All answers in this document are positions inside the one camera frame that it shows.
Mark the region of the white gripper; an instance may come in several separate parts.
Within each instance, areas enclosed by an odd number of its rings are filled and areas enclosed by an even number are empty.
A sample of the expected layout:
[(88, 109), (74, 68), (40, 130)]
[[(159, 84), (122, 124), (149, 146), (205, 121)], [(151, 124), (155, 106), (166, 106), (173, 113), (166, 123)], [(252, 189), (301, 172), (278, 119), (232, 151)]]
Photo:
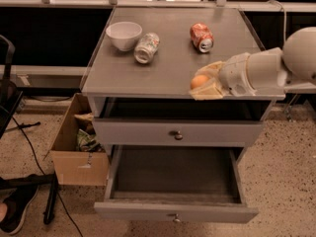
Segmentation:
[(200, 75), (209, 80), (200, 87), (191, 89), (190, 94), (195, 100), (203, 101), (223, 98), (224, 94), (215, 80), (218, 76), (225, 89), (232, 95), (241, 97), (255, 95), (259, 90), (283, 89), (288, 73), (282, 61), (282, 51), (276, 47), (253, 54), (238, 54), (225, 63), (210, 63), (196, 72), (196, 76)]

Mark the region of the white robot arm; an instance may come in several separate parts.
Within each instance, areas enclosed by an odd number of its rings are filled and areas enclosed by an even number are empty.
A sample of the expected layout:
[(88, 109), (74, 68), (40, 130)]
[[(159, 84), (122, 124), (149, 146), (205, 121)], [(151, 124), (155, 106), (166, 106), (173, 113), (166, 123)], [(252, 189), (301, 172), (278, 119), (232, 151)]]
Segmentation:
[(309, 27), (292, 34), (282, 48), (244, 52), (202, 67), (191, 81), (190, 94), (199, 101), (256, 96), (260, 91), (315, 85), (315, 75), (316, 28)]

